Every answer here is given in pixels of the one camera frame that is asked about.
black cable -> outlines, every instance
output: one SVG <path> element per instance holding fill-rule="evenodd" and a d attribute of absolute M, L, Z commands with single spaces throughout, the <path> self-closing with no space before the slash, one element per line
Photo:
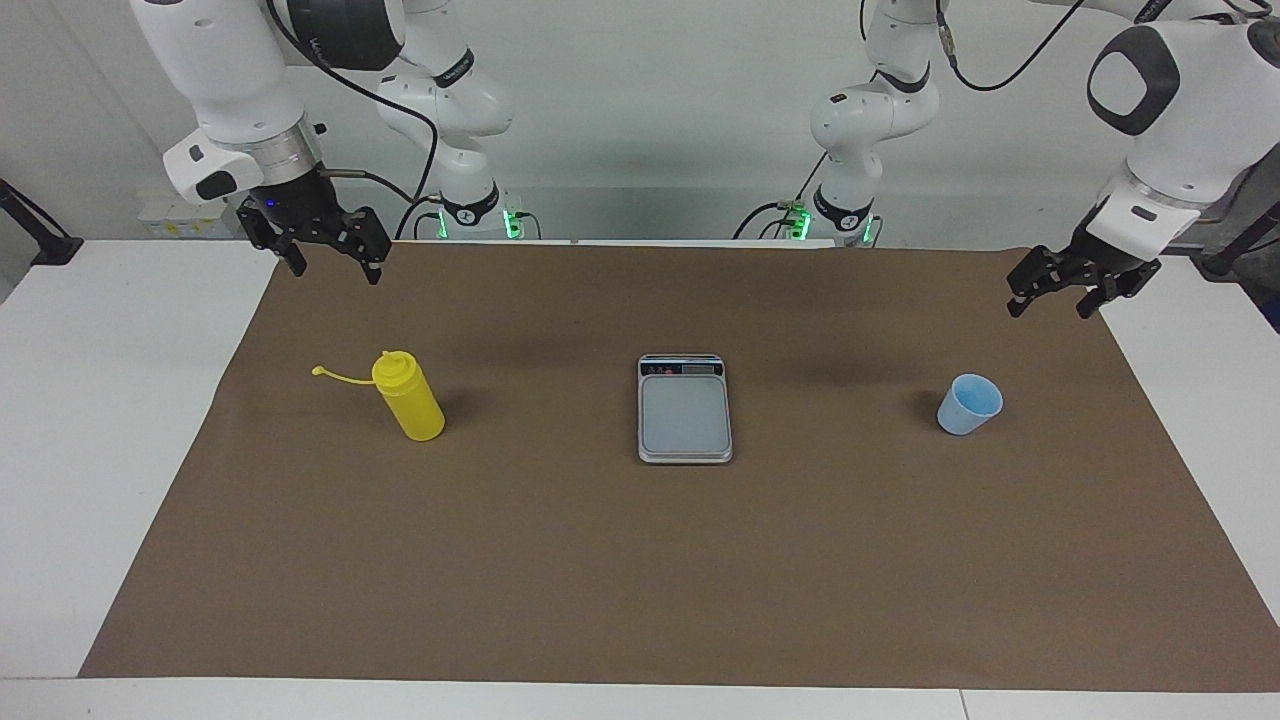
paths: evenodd
<path fill-rule="evenodd" d="M 271 14 L 271 22 L 275 23 L 275 27 L 280 31 L 280 35 L 284 36 L 284 40 L 287 40 L 289 45 L 293 46 L 294 50 L 301 53 L 302 56 L 306 58 L 308 63 L 311 63 L 316 68 L 320 68 L 320 72 L 338 81 L 339 85 L 347 87 L 348 90 L 364 95 L 365 97 L 372 100 L 374 102 L 378 102 L 379 105 L 385 105 L 393 110 L 404 113 L 406 115 L 421 120 L 422 123 L 426 124 L 426 127 L 431 128 L 431 149 L 426 154 L 426 164 L 422 167 L 422 177 L 417 181 L 417 190 L 413 192 L 413 199 L 415 199 L 413 202 L 421 200 L 422 191 L 426 188 L 426 178 L 430 177 L 431 174 L 431 167 L 435 164 L 435 152 L 440 145 L 440 128 L 435 126 L 435 122 L 431 120 L 431 118 L 424 115 L 422 113 L 419 113 L 417 110 L 406 108 L 399 102 L 392 102 L 390 100 L 383 97 L 381 95 L 378 95 L 376 92 L 370 92 L 369 90 L 365 90 L 364 87 L 360 87 L 358 85 L 342 77 L 340 74 L 334 72 L 334 69 L 330 68 L 328 63 L 321 61 L 310 51 L 310 49 L 303 47 L 303 45 L 298 42 L 296 37 L 293 37 L 293 33 L 291 33 L 288 28 L 284 27 L 284 20 L 280 19 L 280 12 L 275 9 L 275 3 L 268 3 L 266 10 Z M 412 213 L 416 208 L 413 202 L 410 204 L 410 209 L 404 211 L 403 217 L 401 217 L 398 229 L 396 231 L 396 238 L 393 240 L 399 238 L 401 233 L 404 232 L 404 225 L 408 224 L 408 219 L 410 217 L 412 217 Z"/>
<path fill-rule="evenodd" d="M 955 73 L 956 79 L 960 81 L 960 85 L 964 85 L 969 90 L 975 90 L 978 92 L 995 92 L 997 90 L 1004 90 L 1005 87 L 1009 87 L 1009 85 L 1011 85 L 1015 79 L 1021 77 L 1021 74 L 1027 72 L 1027 68 L 1032 67 L 1032 63 L 1034 63 L 1041 56 L 1041 53 L 1043 53 L 1044 49 L 1048 47 L 1048 44 L 1053 42 L 1053 38 L 1057 37 L 1060 32 L 1062 32 L 1062 28 L 1066 27 L 1066 23 L 1070 22 L 1070 19 L 1075 17 L 1075 13 L 1078 13 L 1080 8 L 1084 6 L 1084 3 L 1085 0 L 1076 0 L 1075 4 L 1071 5 L 1071 8 L 1066 12 L 1066 14 L 1062 15 L 1062 19 L 1060 19 L 1057 24 L 1053 26 L 1053 29 L 1051 29 L 1050 33 L 1044 36 L 1044 40 L 1041 41 L 1039 46 L 1036 47 L 1036 51 L 1027 58 L 1027 61 L 1024 61 L 1021 67 L 1014 70 L 1014 74 L 1009 76 L 1001 82 L 997 82 L 996 85 L 977 85 L 968 77 L 965 77 L 963 72 L 960 72 L 960 61 L 956 59 L 956 51 L 955 51 L 955 37 L 951 33 L 951 27 L 947 24 L 946 14 L 942 12 L 942 0 L 934 0 L 934 8 L 938 12 L 938 32 L 942 37 L 942 51 L 946 53 L 947 63 L 951 65 L 951 72 Z"/>
<path fill-rule="evenodd" d="M 1240 256 L 1249 255 L 1251 252 L 1257 252 L 1260 250 L 1266 250 L 1267 247 L 1271 247 L 1272 245 L 1280 245 L 1280 237 L 1277 237 L 1275 240 L 1270 240 L 1267 242 L 1263 242 L 1262 245 L 1260 245 L 1257 247 L 1251 247 L 1251 249 L 1245 250 L 1244 252 L 1240 252 Z"/>
<path fill-rule="evenodd" d="M 417 210 L 428 202 L 434 202 L 436 199 L 433 196 L 419 197 L 417 200 L 408 204 L 408 210 L 404 210 L 404 217 L 401 218 L 401 224 L 396 227 L 396 236 L 392 240 L 399 240 L 404 234 L 404 227 L 408 225 L 410 217 L 413 215 L 413 210 Z"/>
<path fill-rule="evenodd" d="M 1222 0 L 1222 3 L 1226 3 L 1229 8 L 1231 8 L 1236 13 L 1240 13 L 1240 17 L 1251 20 L 1265 18 L 1275 12 L 1275 8 L 1272 8 L 1271 3 L 1268 3 L 1267 0 L 1249 0 L 1249 3 L 1258 6 L 1257 10 L 1245 10 L 1244 8 L 1233 3 L 1231 0 Z"/>
<path fill-rule="evenodd" d="M 419 240 L 417 228 L 419 228 L 419 225 L 422 224 L 422 220 L 425 220 L 428 218 L 430 218 L 433 220 L 439 220 L 440 219 L 440 214 L 439 213 L 424 213 L 424 214 L 419 215 L 417 219 L 413 220 L 413 240 Z"/>
<path fill-rule="evenodd" d="M 1226 247 L 1213 255 L 1201 260 L 1201 266 L 1215 275 L 1225 275 L 1235 266 L 1235 261 L 1248 252 L 1257 252 L 1271 247 L 1275 241 L 1257 245 L 1263 237 L 1271 234 L 1280 227 L 1280 202 L 1276 202 L 1267 211 L 1262 213 L 1253 224 L 1244 228 L 1244 232 L 1233 240 Z"/>
<path fill-rule="evenodd" d="M 535 215 L 532 213 L 516 213 L 516 217 L 517 218 L 532 218 L 534 219 L 534 227 L 538 228 L 538 240 L 543 238 L 543 222 L 538 219 L 538 215 Z"/>
<path fill-rule="evenodd" d="M 764 240 L 765 233 L 768 233 L 769 229 L 772 229 L 774 227 L 777 227 L 778 229 L 773 232 L 773 240 L 777 240 L 778 238 L 778 232 L 781 232 L 782 228 L 787 227 L 787 219 L 782 218 L 781 220 L 773 220 L 772 223 L 764 225 L 764 229 L 760 231 L 760 237 L 758 237 L 755 240 Z"/>
<path fill-rule="evenodd" d="M 394 192 L 396 195 L 398 195 L 399 199 L 403 200 L 404 202 L 412 202 L 413 201 L 413 199 L 410 197 L 410 195 L 407 192 L 404 192 L 403 190 L 401 190 L 399 186 L 397 186 L 392 181 L 389 181 L 389 179 L 387 179 L 387 178 L 384 178 L 384 177 L 381 177 L 379 174 L 370 173 L 369 170 L 347 170 L 347 169 L 329 169 L 329 168 L 325 168 L 325 170 L 323 173 L 320 173 L 320 174 L 323 174 L 324 177 L 329 177 L 329 178 L 351 178 L 351 179 L 367 179 L 367 181 L 372 181 L 372 182 L 376 182 L 378 184 L 385 187 L 387 190 Z"/>
<path fill-rule="evenodd" d="M 797 192 L 796 197 L 795 197 L 796 202 L 800 202 L 801 200 L 804 200 L 805 191 L 808 191 L 809 186 L 813 184 L 813 178 L 818 177 L 818 170 L 822 169 L 822 164 L 826 163 L 826 161 L 827 161 L 827 154 L 823 152 L 822 158 L 818 158 L 818 164 L 813 167 L 813 172 L 809 173 L 809 177 L 804 181 L 804 184 L 800 186 L 800 192 Z M 787 210 L 786 215 L 782 215 L 782 219 L 783 220 L 790 220 L 791 219 L 791 210 Z M 773 240 L 777 240 L 778 238 L 778 233 L 781 233 L 781 232 L 782 232 L 782 228 L 778 228 L 773 233 Z"/>
<path fill-rule="evenodd" d="M 760 205 L 755 210 L 751 210 L 751 214 L 748 215 L 745 220 L 742 220 L 742 224 L 737 225 L 737 232 L 733 233 L 733 240 L 742 240 L 742 232 L 746 231 L 746 225 L 751 224 L 751 220 L 759 218 L 760 215 L 768 213 L 769 210 L 781 210 L 781 209 L 782 208 L 778 208 L 777 202 L 769 202 L 767 205 Z"/>
<path fill-rule="evenodd" d="M 46 213 L 44 208 L 41 208 L 40 205 L 37 205 L 35 200 L 27 197 L 26 195 L 23 195 L 23 192 L 20 190 L 18 190 L 17 187 L 14 187 L 12 184 L 9 186 L 9 192 L 12 192 L 14 197 L 17 197 L 18 200 L 20 200 L 23 205 L 26 205 L 27 208 L 29 208 L 32 213 L 35 213 L 35 214 L 40 215 L 41 218 L 44 218 L 45 222 L 49 223 L 50 225 L 54 225 L 54 229 L 56 229 L 58 232 L 63 233 L 64 238 L 67 238 L 67 240 L 72 238 L 72 233 L 67 232 L 67 229 L 63 228 L 63 225 L 58 220 L 55 220 L 52 215 L 50 215 L 49 213 Z"/>

brown paper mat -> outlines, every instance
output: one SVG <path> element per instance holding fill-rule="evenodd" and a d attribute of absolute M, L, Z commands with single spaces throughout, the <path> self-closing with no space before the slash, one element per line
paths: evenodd
<path fill-rule="evenodd" d="M 1280 629 L 1101 320 L 1018 254 L 398 246 L 276 272 L 84 676 L 1280 691 Z M 360 374 L 422 361 L 398 436 Z M 737 456 L 636 457 L 717 352 Z M 1007 411 L 956 439 L 963 372 Z"/>

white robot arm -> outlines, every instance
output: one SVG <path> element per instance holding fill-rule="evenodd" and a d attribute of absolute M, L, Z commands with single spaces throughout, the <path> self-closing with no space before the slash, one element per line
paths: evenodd
<path fill-rule="evenodd" d="M 1160 269 L 1160 252 L 1280 142 L 1280 22 L 1265 18 L 1265 3 L 1239 1 L 1252 5 L 1084 0 L 1140 23 L 1103 49 L 1088 87 L 1094 113 L 1135 142 L 1070 245 L 1036 247 L 1010 274 L 1014 316 L 1070 286 L 1092 288 L 1078 306 L 1084 318 L 1132 297 Z M 846 243 L 863 234 L 876 200 L 883 173 L 876 145 L 923 128 L 938 111 L 929 58 L 946 8 L 945 0 L 882 0 L 867 40 L 876 76 L 814 109 L 814 137 L 828 160 L 813 205 Z M 950 32 L 941 35 L 954 63 Z"/>
<path fill-rule="evenodd" d="M 191 101 L 198 128 L 165 152 L 169 178 L 188 201 L 248 191 L 241 223 L 255 247 L 276 254 L 296 275 L 306 270 L 297 242 L 328 245 L 381 277 L 390 240 L 370 208 L 348 213 L 323 176 L 320 150 L 302 102 L 284 82 L 284 58 L 255 0 L 129 0 L 147 44 L 174 87 Z M 375 49 L 398 50 L 403 13 L 392 3 L 370 13 L 353 4 L 342 18 L 375 42 L 353 58 L 376 63 Z M 296 13 L 294 22 L 307 22 Z M 319 22 L 333 22 L 320 17 Z M 321 51 L 319 44 L 315 51 Z M 385 59 L 389 63 L 394 53 Z"/>
<path fill-rule="evenodd" d="M 347 213 L 338 204 L 302 102 L 284 82 L 284 58 L 264 5 L 291 42 L 325 68 L 383 69 L 397 56 L 420 68 L 422 76 L 385 78 L 376 96 L 356 90 L 407 109 L 379 105 L 388 124 L 429 149 L 430 159 L 439 142 L 451 236 L 520 234 L 476 142 L 506 132 L 509 102 L 475 70 L 452 0 L 129 3 L 200 126 L 165 154 L 174 187 L 192 202 L 248 191 L 238 214 L 250 241 L 279 255 L 294 274 L 306 269 L 296 242 L 315 242 L 355 258 L 376 283 L 390 240 L 371 209 Z"/>
<path fill-rule="evenodd" d="M 937 44 L 936 0 L 888 0 L 876 5 L 867 55 L 876 76 L 818 102 L 814 138 L 827 150 L 813 206 L 852 243 L 870 220 L 883 165 L 876 146 L 910 135 L 938 114 L 929 59 Z"/>
<path fill-rule="evenodd" d="M 1070 245 L 1038 246 L 1010 274 L 1014 316 L 1069 286 L 1092 288 L 1082 318 L 1133 297 L 1161 251 L 1280 142 L 1280 22 L 1228 19 L 1139 24 L 1102 50 L 1089 105 L 1134 146 Z"/>
<path fill-rule="evenodd" d="M 383 79 L 378 94 L 433 118 L 435 138 L 415 119 L 379 105 L 383 120 L 426 152 L 438 140 L 436 178 L 448 237 L 518 237 L 521 228 L 507 211 L 502 188 L 489 169 L 477 138 L 507 132 L 512 123 L 506 91 L 476 69 L 453 13 L 453 0 L 404 0 L 407 33 L 401 59 L 420 74 Z"/>

green led light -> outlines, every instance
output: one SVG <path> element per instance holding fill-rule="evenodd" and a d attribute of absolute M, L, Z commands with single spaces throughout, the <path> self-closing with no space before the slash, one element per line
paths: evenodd
<path fill-rule="evenodd" d="M 879 215 L 872 215 L 867 218 L 867 229 L 863 231 L 863 247 L 872 247 L 876 241 L 879 240 L 879 231 L 884 227 L 884 222 Z"/>
<path fill-rule="evenodd" d="M 797 210 L 800 217 L 791 223 L 791 240 L 808 240 L 809 225 L 813 224 L 813 215 L 808 210 Z"/>
<path fill-rule="evenodd" d="M 525 234 L 525 228 L 522 227 L 520 218 L 511 214 L 511 210 L 503 210 L 502 217 L 507 222 L 507 237 L 511 240 L 520 240 Z"/>

